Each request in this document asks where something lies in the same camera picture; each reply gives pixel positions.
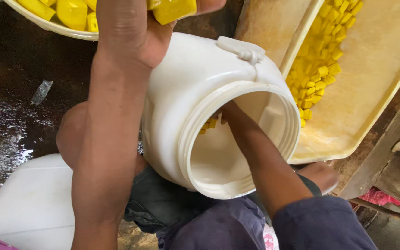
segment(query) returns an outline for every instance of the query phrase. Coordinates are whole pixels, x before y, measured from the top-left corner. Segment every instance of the white plastic container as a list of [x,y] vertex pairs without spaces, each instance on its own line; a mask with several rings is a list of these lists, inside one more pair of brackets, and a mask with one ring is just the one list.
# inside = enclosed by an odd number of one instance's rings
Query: white plastic container
[[0,188],[0,240],[20,250],[68,250],[72,169],[59,154],[22,164]]
[[228,124],[197,136],[226,102],[236,103],[289,160],[300,116],[276,65],[251,43],[174,33],[153,70],[142,118],[144,157],[165,179],[216,198],[255,190]]

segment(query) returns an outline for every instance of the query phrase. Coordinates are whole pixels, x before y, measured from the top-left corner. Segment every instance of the wet floor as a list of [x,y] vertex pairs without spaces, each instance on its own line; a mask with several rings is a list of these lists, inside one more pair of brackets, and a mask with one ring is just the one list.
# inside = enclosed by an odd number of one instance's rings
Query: wet floor
[[[213,14],[185,18],[175,31],[233,37],[244,0],[228,0]],[[88,96],[97,42],[45,31],[0,3],[0,186],[20,164],[58,153],[55,135],[64,113]],[[43,80],[46,98],[32,105]]]

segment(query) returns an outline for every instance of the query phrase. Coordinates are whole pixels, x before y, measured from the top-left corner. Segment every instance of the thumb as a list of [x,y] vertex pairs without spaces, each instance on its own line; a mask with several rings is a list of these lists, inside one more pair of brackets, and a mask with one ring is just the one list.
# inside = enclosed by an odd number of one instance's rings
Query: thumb
[[148,17],[146,44],[142,58],[149,67],[155,68],[163,60],[176,22],[161,25],[153,17]]

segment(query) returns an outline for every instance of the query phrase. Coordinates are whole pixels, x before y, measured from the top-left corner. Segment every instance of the white plastic jar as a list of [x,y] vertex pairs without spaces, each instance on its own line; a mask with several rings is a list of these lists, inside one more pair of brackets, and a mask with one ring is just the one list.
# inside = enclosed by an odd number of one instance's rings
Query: white plastic jar
[[300,115],[276,65],[257,45],[174,33],[153,70],[142,132],[145,159],[165,179],[216,198],[255,190],[246,159],[228,124],[198,132],[222,105],[235,100],[289,160]]

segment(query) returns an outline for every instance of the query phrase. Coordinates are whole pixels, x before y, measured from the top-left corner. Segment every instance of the forearm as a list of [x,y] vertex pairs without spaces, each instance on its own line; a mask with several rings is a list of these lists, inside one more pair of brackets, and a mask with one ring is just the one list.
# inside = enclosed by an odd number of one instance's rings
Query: forearm
[[312,196],[256,122],[233,102],[222,110],[271,217],[285,205]]
[[150,71],[136,62],[116,65],[102,52],[94,57],[87,127],[72,179],[75,249],[93,248],[97,242],[103,244],[100,249],[109,249],[107,242],[116,247],[116,231],[134,177]]

